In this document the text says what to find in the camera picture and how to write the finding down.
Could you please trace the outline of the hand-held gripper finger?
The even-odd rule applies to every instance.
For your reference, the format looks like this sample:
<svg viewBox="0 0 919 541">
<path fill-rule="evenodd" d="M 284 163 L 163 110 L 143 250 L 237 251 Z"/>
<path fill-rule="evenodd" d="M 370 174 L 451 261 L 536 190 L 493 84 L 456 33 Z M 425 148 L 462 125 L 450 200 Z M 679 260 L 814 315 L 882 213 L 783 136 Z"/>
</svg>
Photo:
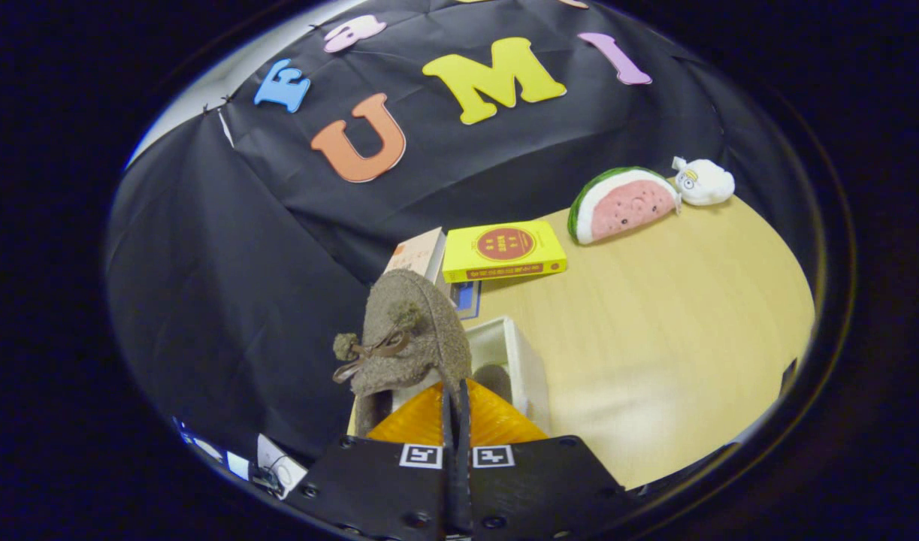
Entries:
<svg viewBox="0 0 919 541">
<path fill-rule="evenodd" d="M 345 435 L 291 490 L 285 503 L 346 540 L 443 540 L 455 466 L 452 395 L 437 412 L 445 443 L 392 443 Z"/>
<path fill-rule="evenodd" d="M 634 499 L 576 435 L 472 445 L 469 381 L 456 413 L 456 517 L 473 540 L 583 540 L 625 520 Z"/>
</svg>

